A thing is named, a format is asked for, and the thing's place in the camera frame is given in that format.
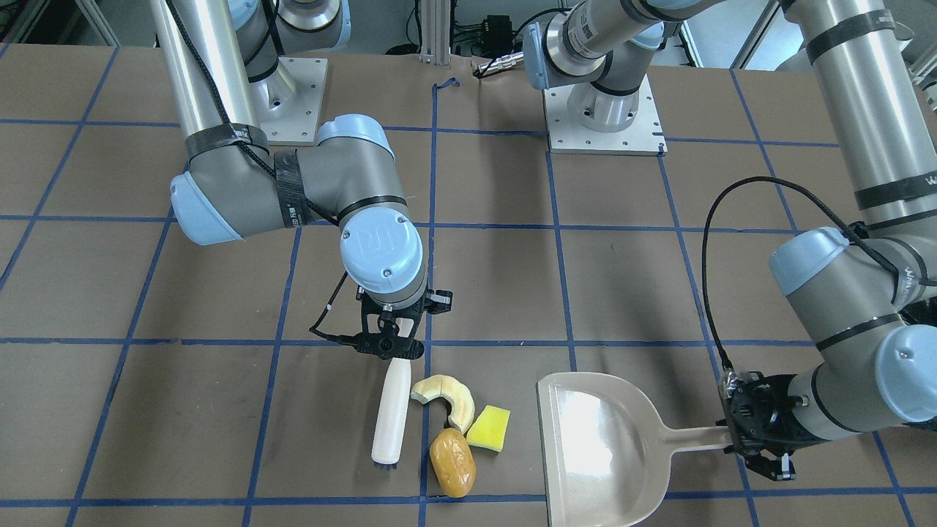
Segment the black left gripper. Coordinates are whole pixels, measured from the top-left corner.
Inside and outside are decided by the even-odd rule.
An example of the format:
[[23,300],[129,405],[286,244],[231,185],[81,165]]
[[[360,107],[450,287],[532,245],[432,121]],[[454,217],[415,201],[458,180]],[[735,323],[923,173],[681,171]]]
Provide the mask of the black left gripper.
[[[794,417],[793,410],[803,405],[803,396],[790,396],[793,374],[764,376],[728,371],[720,384],[724,418],[732,444],[724,448],[748,463],[754,473],[773,482],[796,480],[791,454],[813,445],[813,434]],[[777,456],[762,456],[767,451]]]

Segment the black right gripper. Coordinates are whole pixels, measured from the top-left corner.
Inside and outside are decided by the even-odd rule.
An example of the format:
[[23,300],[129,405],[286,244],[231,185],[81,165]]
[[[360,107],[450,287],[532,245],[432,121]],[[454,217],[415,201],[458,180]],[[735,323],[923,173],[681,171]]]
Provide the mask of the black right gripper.
[[451,291],[427,289],[424,297],[405,308],[379,304],[358,287],[356,300],[361,302],[362,332],[354,337],[354,349],[381,359],[416,360],[424,356],[425,344],[416,332],[425,313],[438,315],[452,309]]

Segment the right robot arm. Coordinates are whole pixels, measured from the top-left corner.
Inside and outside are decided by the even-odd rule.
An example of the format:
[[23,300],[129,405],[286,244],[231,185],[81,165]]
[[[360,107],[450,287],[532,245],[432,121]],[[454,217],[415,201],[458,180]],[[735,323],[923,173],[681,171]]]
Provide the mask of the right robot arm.
[[[151,8],[190,157],[170,184],[185,236],[219,244],[328,221],[359,286],[362,323],[373,315],[378,328],[310,331],[382,359],[421,357],[415,329],[425,313],[448,313],[452,293],[428,287],[424,245],[382,126],[345,114],[319,127],[314,146],[272,153],[249,100],[230,4],[153,1]],[[413,329],[401,334],[405,319]]]

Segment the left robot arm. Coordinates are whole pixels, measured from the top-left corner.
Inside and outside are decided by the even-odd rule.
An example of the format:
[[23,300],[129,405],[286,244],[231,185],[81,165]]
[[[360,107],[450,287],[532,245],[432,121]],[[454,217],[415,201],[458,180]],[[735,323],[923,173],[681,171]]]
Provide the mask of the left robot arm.
[[[632,381],[557,373],[539,385],[549,476],[572,476],[580,452],[568,431],[621,439],[630,466],[668,479],[677,452],[722,449],[774,481],[796,477],[797,450],[896,426],[935,427],[935,327],[905,316],[935,300],[935,146],[881,1],[780,1],[799,27],[853,195],[857,223],[841,220],[794,182],[752,176],[714,199],[701,233],[700,300],[722,368],[724,417],[672,430]],[[769,267],[823,357],[799,374],[733,366],[709,291],[709,238],[717,207],[747,184],[786,187],[827,224],[779,246]]]

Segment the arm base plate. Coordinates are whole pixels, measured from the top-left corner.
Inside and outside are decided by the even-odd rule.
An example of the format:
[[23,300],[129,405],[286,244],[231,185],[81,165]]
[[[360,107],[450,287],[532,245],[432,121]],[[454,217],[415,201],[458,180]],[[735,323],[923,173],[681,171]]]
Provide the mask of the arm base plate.
[[550,150],[559,154],[662,156],[668,151],[650,86],[613,97],[590,83],[543,91]]
[[277,70],[248,84],[260,128],[271,146],[313,146],[329,62],[281,57]]

